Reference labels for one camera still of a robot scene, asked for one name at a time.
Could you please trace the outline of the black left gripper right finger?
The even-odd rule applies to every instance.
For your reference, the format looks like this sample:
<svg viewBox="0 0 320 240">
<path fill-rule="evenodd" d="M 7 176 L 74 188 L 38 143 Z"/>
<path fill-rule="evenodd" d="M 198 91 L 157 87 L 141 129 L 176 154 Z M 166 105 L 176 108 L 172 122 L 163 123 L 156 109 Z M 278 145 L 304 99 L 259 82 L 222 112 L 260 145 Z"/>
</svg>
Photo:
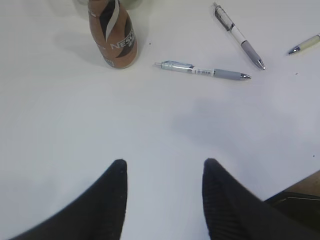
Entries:
<svg viewBox="0 0 320 240">
<path fill-rule="evenodd" d="M 212 240 L 318 240 L 239 183 L 216 159 L 204 162 L 202 202 Z"/>
</svg>

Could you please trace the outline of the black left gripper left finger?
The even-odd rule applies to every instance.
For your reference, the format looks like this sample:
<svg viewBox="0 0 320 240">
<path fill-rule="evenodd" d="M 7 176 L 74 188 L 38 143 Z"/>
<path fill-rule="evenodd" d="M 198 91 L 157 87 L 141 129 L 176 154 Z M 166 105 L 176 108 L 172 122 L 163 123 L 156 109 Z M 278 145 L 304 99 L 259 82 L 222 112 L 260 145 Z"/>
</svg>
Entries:
<svg viewBox="0 0 320 240">
<path fill-rule="evenodd" d="M 119 240 L 127 197 L 127 162 L 117 159 L 77 199 L 15 239 Z"/>
</svg>

